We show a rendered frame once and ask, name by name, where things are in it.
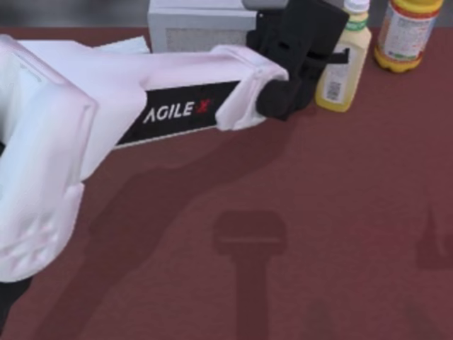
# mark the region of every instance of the table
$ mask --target table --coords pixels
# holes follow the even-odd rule
[[[146,31],[4,33],[100,45]],[[288,123],[113,152],[87,182],[70,245],[14,307],[6,339],[450,338],[453,248],[436,242],[453,233],[452,33],[437,29],[411,73],[370,57],[347,114],[310,106]],[[228,233],[249,229],[280,240],[266,248],[281,251],[267,273],[253,266],[260,246],[237,261],[220,254],[241,248]],[[247,273],[238,261],[253,282],[237,280]],[[236,298],[249,315],[238,327]]]

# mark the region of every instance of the bottle cap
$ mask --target bottle cap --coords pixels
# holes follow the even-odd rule
[[[368,12],[369,0],[345,0],[345,9],[352,13]]]

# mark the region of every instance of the red x logo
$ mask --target red x logo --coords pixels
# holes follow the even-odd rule
[[[196,113],[206,113],[208,106],[211,104],[210,99],[202,99],[196,108]]]

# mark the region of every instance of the bottle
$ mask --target bottle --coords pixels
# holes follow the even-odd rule
[[[415,69],[444,0],[390,0],[374,49],[379,66],[395,73]]]
[[[346,112],[352,104],[367,57],[372,34],[367,27],[369,0],[345,0],[350,18],[334,52],[349,49],[347,64],[328,64],[316,88],[316,104]]]

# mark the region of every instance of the gray box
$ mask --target gray box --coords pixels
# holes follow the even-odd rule
[[[256,12],[241,0],[151,0],[148,25],[155,53],[209,51],[216,45],[245,45]]]

